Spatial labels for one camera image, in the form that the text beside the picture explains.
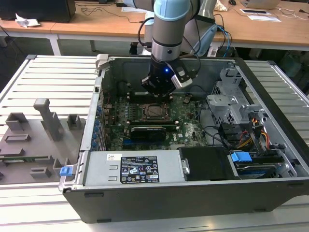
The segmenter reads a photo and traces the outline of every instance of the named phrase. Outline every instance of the power supply label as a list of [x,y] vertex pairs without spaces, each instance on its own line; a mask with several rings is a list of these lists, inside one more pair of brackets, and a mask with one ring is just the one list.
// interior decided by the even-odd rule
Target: power supply label
[[156,156],[121,157],[120,182],[122,184],[160,182]]

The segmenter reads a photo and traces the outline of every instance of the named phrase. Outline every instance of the paper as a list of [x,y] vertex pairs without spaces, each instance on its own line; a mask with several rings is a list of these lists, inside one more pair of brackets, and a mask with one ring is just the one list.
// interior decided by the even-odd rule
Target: paper
[[251,20],[257,20],[257,21],[267,21],[267,22],[281,22],[279,19],[275,17],[267,17],[262,15],[250,15],[248,16]]
[[134,8],[134,7],[122,7],[121,9],[122,12],[139,12],[139,13],[145,13],[147,12],[146,10],[143,9],[138,9],[138,8]]
[[36,19],[26,19],[23,17],[16,15],[15,22],[18,23],[22,27],[35,27],[35,26],[40,26],[39,22]]

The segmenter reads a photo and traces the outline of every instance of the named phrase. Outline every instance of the blue plastic clip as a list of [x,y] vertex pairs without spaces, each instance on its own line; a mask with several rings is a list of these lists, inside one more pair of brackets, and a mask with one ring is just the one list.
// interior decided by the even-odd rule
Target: blue plastic clip
[[60,169],[60,176],[73,176],[73,168],[72,167],[62,167]]
[[251,162],[252,158],[249,154],[249,152],[234,152],[231,154],[231,158],[233,162],[239,161],[239,162]]

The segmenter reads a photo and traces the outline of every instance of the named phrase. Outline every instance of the wooden desk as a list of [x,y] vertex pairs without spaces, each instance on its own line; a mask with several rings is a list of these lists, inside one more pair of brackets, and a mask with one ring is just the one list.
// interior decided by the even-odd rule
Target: wooden desk
[[74,35],[99,35],[99,36],[119,36],[119,37],[136,37],[140,27],[140,23],[145,19],[145,13],[122,12],[121,7],[116,5],[99,6],[96,12],[82,13],[81,6],[76,6],[76,13],[70,23],[55,23],[51,28],[53,34],[74,34]]
[[[240,0],[236,0],[236,6],[231,6],[228,0],[223,0],[225,6],[229,9],[227,12],[217,12],[224,19],[225,29],[231,33],[233,37],[232,46],[234,47],[251,47],[251,48],[268,48],[282,50],[309,50],[309,18],[308,14],[298,12],[299,9],[309,12],[309,4],[299,2],[282,1],[279,7],[289,10],[295,10],[295,14],[305,18],[287,18],[282,12],[273,9],[268,10],[273,17],[278,17],[281,22],[263,22],[252,21],[239,9],[245,8]],[[219,15],[216,16],[216,23],[222,25]],[[215,55],[215,51],[223,41],[222,33],[215,35],[209,55]]]
[[[229,8],[228,12],[217,12],[221,14],[225,21],[225,29],[232,34],[234,47],[268,48],[284,50],[309,51],[309,18],[306,13],[299,13],[299,9],[309,12],[309,4],[282,1],[279,6],[296,11],[296,15],[306,18],[286,18],[279,10],[270,10],[273,16],[277,15],[279,22],[252,21],[239,8],[245,8],[239,0],[236,6],[231,6],[228,0],[222,2]],[[1,25],[11,36],[47,38],[50,40],[55,55],[61,55],[59,39],[90,40],[92,50],[94,41],[137,41],[137,32],[140,23],[129,23],[124,17],[117,17],[107,11],[120,16],[127,16],[132,22],[143,21],[144,13],[121,12],[120,7],[102,6],[95,2],[77,2],[79,5],[97,4],[87,6],[89,9],[100,7],[100,10],[85,15],[81,6],[76,6],[76,14],[68,24],[42,22],[41,27],[23,28],[14,21],[0,21]],[[216,16],[216,22],[222,24],[221,18]],[[211,44],[209,56],[215,56],[218,47],[223,41],[223,35],[217,33]]]
[[[50,41],[54,55],[61,55],[61,44],[59,39],[90,40],[91,49],[95,50],[94,41],[125,41],[134,42],[137,40],[137,32],[140,23],[129,23],[126,16],[131,22],[140,22],[145,19],[145,13],[122,12],[121,7],[115,5],[106,6],[98,2],[76,2],[79,5],[94,4],[93,6],[76,5],[76,13],[70,23],[40,22],[39,27],[23,28],[15,21],[0,21],[0,25],[5,31],[14,37],[31,37],[47,38]],[[82,8],[94,9],[96,12],[85,15]],[[6,34],[0,29],[0,37]]]

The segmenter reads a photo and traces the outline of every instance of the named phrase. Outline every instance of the computer case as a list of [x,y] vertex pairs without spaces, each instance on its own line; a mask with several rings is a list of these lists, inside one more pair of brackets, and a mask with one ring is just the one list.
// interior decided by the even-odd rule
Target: computer case
[[75,14],[74,0],[0,0],[2,20],[16,19],[15,13],[23,18],[40,21],[69,23]]

